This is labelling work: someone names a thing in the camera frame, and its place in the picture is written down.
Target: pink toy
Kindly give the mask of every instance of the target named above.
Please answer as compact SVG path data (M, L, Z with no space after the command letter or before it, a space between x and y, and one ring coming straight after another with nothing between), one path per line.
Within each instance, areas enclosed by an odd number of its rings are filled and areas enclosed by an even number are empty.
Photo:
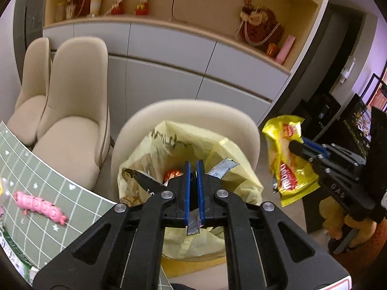
M67 217L62 213L59 207L53 205L49 201L45 201L40 197L26 195L23 192L17 191L14 194L16 205L23 209L23 213L27 215L27 210L37 211L39 214L50 218L53 222L58 222L62 226L65 225Z

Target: silver bolt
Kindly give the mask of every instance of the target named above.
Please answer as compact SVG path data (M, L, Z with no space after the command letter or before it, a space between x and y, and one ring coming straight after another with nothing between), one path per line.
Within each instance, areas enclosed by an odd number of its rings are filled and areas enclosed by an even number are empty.
M226 190L217 190L216 191L216 196L220 198L226 198L228 196L228 192Z
M273 210L274 210L274 204L271 203L271 202L265 202L265 203L263 204L263 208L264 208L264 210L266 210L266 211L273 211Z
M114 206L114 211L116 213L123 213L126 210L126 205L123 203L119 203L116 206Z
M173 192L171 191L164 191L161 193L161 197L164 199L170 199L173 197Z

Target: cabinet door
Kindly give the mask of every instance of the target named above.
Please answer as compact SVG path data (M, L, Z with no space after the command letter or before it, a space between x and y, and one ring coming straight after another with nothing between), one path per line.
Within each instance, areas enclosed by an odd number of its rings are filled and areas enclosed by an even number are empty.
M43 29L43 37L50 40L51 50L57 50L62 43L74 37L74 24Z
M108 94L110 111L110 135L116 140L126 122L126 59L109 56Z
M203 77L170 67L128 59L126 115L165 99L195 99Z
M204 78L197 99L215 101L232 106L249 115L259 124L270 103L239 89Z
M105 41L110 54L128 54L130 23L74 24L74 37L94 36Z
M157 26L132 24L128 55L203 73L215 41Z
M266 62L219 42L216 43L206 74L269 99L277 96L288 78L286 73Z

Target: white label with red border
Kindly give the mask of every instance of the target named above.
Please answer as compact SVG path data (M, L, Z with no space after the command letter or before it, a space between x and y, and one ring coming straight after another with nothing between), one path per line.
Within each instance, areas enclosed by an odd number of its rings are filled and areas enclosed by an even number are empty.
M352 279L351 276L347 276L344 279L331 284L321 290L350 290L352 288Z

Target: chair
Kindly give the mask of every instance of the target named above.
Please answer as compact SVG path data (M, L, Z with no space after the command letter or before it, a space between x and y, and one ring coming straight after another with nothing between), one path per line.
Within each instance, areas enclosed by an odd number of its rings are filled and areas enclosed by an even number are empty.
M216 102L166 100L153 103L133 115L121 129L112 154L112 186L116 189L119 166L156 125L164 120L192 124L221 134L236 143L256 169L260 135L254 121L242 111Z
M37 127L46 107L51 72L50 41L34 40L26 51L22 89L7 126L26 146L36 141Z
M108 51L96 37L64 42L52 64L47 107L33 153L91 190L110 147Z

